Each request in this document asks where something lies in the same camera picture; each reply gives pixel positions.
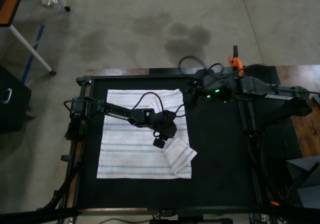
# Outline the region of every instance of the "box handle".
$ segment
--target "box handle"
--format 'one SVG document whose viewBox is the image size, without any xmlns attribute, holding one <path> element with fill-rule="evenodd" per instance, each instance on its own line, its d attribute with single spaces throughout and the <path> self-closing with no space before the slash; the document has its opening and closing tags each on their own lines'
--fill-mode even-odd
<svg viewBox="0 0 320 224">
<path fill-rule="evenodd" d="M 5 96 L 5 93 L 6 93 L 6 92 L 9 92 L 9 94 L 8 94 L 7 99 L 4 100 L 4 96 Z M 10 99 L 11 99 L 11 95 L 12 95 L 12 89 L 11 89 L 11 88 L 5 89 L 5 90 L 2 92 L 0 103 L 8 104 L 8 102 L 9 102 Z"/>
</svg>

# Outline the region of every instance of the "striped towel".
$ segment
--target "striped towel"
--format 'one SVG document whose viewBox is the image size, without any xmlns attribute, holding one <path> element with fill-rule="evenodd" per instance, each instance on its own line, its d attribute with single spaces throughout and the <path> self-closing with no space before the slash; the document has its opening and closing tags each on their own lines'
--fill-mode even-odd
<svg viewBox="0 0 320 224">
<path fill-rule="evenodd" d="M 183 104 L 183 95 L 177 90 L 108 90 L 109 103 L 132 109 L 146 92 L 157 93 L 165 110 L 175 112 Z M 161 111 L 160 102 L 153 94 L 144 96 L 137 108 Z M 185 113 L 181 107 L 177 113 Z M 99 179 L 190 179 L 191 160 L 197 154 L 189 146 L 185 117 L 174 120 L 177 131 L 165 142 L 163 149 L 153 145 L 153 130 L 138 128 L 126 120 L 106 115 L 96 177 Z"/>
</svg>

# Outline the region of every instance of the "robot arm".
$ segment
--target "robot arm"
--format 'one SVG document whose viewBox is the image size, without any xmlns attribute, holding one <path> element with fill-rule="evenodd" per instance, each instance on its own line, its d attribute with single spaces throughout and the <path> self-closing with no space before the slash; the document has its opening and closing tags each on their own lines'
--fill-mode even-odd
<svg viewBox="0 0 320 224">
<path fill-rule="evenodd" d="M 70 109 L 70 124 L 65 134 L 67 140 L 82 138 L 81 121 L 88 120 L 95 115 L 103 114 L 128 121 L 138 128 L 150 128 L 156 139 L 153 145 L 163 148 L 164 141 L 173 138 L 177 131 L 174 123 L 176 114 L 169 110 L 155 113 L 152 108 L 128 109 L 119 105 L 108 103 L 105 100 L 96 100 L 89 96 L 79 96 L 72 100 Z"/>
<path fill-rule="evenodd" d="M 238 76 L 237 72 L 215 73 L 211 69 L 198 70 L 184 92 L 185 109 L 191 111 L 198 98 L 212 102 L 254 101 L 261 98 L 284 100 L 284 105 L 266 116 L 265 123 L 290 116 L 307 116 L 312 112 L 309 91 L 301 86 L 268 84 L 251 76 Z"/>
</svg>

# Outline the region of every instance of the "orange part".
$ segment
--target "orange part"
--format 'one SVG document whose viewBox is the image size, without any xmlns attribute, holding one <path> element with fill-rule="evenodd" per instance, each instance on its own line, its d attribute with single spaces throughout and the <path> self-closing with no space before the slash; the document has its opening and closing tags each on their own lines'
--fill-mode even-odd
<svg viewBox="0 0 320 224">
<path fill-rule="evenodd" d="M 236 57 L 235 57 L 235 58 L 231 59 L 231 57 L 228 57 L 228 61 L 229 61 L 230 66 L 233 67 L 233 68 L 238 68 L 238 69 L 240 69 L 240 68 L 243 68 L 243 67 L 244 67 L 244 65 L 242 64 L 242 61 L 241 61 L 239 58 L 236 58 Z M 239 71 L 239 76 L 240 76 L 240 77 L 241 77 L 243 74 L 244 74 L 244 71 L 243 71 L 243 70 Z"/>
<path fill-rule="evenodd" d="M 271 204 L 274 205 L 274 206 L 277 206 L 277 207 L 280 206 L 280 204 L 278 202 L 274 201 L 274 200 L 271 201 Z"/>
</svg>

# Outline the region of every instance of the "black mat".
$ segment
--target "black mat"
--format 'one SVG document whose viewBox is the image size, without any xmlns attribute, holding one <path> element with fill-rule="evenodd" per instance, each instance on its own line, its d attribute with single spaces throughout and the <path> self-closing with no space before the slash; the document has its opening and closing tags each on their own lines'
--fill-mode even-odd
<svg viewBox="0 0 320 224">
<path fill-rule="evenodd" d="M 167 89 L 185 86 L 184 77 L 96 79 L 93 96 L 107 89 Z M 192 179 L 97 179 L 103 116 L 89 121 L 80 176 L 78 208 L 182 208 L 254 205 L 251 172 L 237 104 L 199 101 L 186 116 Z"/>
</svg>

